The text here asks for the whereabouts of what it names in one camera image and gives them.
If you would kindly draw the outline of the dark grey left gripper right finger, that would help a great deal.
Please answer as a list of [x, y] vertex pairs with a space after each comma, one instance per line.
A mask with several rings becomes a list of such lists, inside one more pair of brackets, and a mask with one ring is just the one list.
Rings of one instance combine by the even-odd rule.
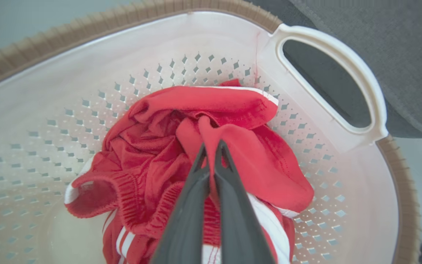
[[223, 264], [274, 264], [237, 167], [224, 140], [215, 154], [214, 179], [221, 209]]

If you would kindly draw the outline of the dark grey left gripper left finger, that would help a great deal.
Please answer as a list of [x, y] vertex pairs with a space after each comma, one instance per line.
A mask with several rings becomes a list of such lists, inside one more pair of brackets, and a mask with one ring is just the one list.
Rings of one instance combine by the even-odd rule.
[[210, 169], [206, 158], [203, 144], [150, 260], [151, 264], [201, 264], [204, 203], [210, 193]]

